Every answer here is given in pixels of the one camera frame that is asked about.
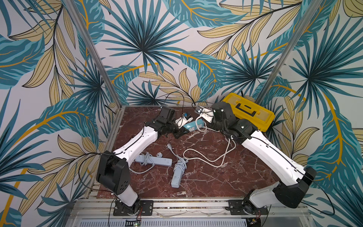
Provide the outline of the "teal power strip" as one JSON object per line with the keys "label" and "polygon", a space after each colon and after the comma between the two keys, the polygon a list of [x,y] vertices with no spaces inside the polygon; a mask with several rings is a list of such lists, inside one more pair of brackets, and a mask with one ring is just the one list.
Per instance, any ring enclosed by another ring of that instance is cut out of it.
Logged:
{"label": "teal power strip", "polygon": [[205,131],[206,125],[202,118],[192,121],[190,123],[187,123],[183,126],[186,130],[192,132],[192,131]]}

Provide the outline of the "grey power strip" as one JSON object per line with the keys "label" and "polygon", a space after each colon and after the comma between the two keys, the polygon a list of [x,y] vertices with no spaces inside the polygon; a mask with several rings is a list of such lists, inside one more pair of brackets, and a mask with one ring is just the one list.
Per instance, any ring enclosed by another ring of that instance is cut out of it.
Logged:
{"label": "grey power strip", "polygon": [[147,155],[138,155],[134,161],[142,165],[158,165],[158,166],[172,165],[172,159],[147,156]]}
{"label": "grey power strip", "polygon": [[186,169],[186,164],[182,163],[182,162],[178,162],[175,164],[174,167],[174,174],[173,174],[173,178],[171,180],[171,187],[172,188],[179,188],[180,187],[180,183],[181,183],[181,179],[182,176],[185,172]]}

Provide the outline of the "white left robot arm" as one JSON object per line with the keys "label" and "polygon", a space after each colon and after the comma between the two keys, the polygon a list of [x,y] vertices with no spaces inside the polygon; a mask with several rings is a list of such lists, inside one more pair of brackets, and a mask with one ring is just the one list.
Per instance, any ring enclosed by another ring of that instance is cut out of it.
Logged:
{"label": "white left robot arm", "polygon": [[115,151],[105,151],[100,158],[96,180],[116,196],[116,204],[121,205],[128,215],[141,214],[140,196],[132,189],[130,182],[130,166],[135,159],[161,136],[173,134],[177,139],[189,131],[184,127],[193,117],[183,113],[175,117],[175,110],[161,108],[159,114],[144,123],[141,131],[126,144]]}

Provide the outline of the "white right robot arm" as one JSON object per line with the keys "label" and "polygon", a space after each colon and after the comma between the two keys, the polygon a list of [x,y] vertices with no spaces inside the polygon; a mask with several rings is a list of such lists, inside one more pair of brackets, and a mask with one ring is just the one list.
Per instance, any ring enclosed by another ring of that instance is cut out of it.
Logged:
{"label": "white right robot arm", "polygon": [[250,118],[255,112],[236,116],[229,103],[218,102],[211,109],[203,108],[198,113],[209,127],[247,148],[279,178],[278,182],[270,186],[250,190],[240,210],[252,215],[267,205],[280,204],[293,209],[298,207],[314,182],[316,171],[296,163],[272,144]]}

